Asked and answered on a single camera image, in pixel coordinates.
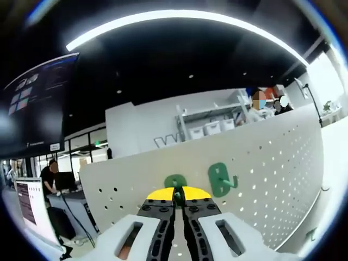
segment shelf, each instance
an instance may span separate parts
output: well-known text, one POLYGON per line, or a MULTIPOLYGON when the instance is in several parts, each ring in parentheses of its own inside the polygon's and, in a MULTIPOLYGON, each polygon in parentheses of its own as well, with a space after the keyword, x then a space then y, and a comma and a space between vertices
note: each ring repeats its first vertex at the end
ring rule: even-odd
POLYGON ((233 103, 230 105, 219 106, 216 108, 206 109, 195 111, 193 113, 183 114, 184 122, 196 121, 205 119, 207 117, 213 117, 221 114, 227 114, 234 111, 236 108, 241 107, 240 103, 233 103))

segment ceiling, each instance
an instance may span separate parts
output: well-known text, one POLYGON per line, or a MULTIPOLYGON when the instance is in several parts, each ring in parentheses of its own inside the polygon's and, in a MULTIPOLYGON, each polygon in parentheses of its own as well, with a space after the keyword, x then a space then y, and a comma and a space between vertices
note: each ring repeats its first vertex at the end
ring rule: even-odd
MULTIPOLYGON (((1 86, 39 63, 67 54, 65 46, 82 33, 144 11, 221 13, 265 29, 300 55, 320 37, 290 0, 89 2, 56 1, 30 27, 24 26, 25 21, 39 1, 28 1, 17 16, 11 1, 0 6, 1 86), (10 29, 2 30, 5 25, 11 25, 10 29)), ((325 48, 322 41, 307 61, 325 48)), ((80 58, 67 96, 65 136, 103 122, 105 109, 125 102, 140 104, 199 91, 287 85, 305 72, 303 65, 293 66, 296 58, 259 35, 228 24, 189 18, 124 26, 75 51, 80 52, 80 58)))

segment pegboard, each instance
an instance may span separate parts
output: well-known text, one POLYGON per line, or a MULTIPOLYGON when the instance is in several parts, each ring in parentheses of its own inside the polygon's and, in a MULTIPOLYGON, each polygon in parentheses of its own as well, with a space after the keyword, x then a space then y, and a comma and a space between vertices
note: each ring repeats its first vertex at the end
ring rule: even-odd
MULTIPOLYGON (((169 175, 181 174, 188 186, 212 194, 208 170, 216 163, 226 165, 230 180, 238 178, 237 188, 213 197, 220 210, 253 226, 265 245, 277 249, 300 225, 321 188, 323 148, 313 105, 199 140, 89 164, 80 178, 103 232, 126 214, 136 214, 169 175)), ((183 230, 176 226, 170 260, 190 260, 183 230)))

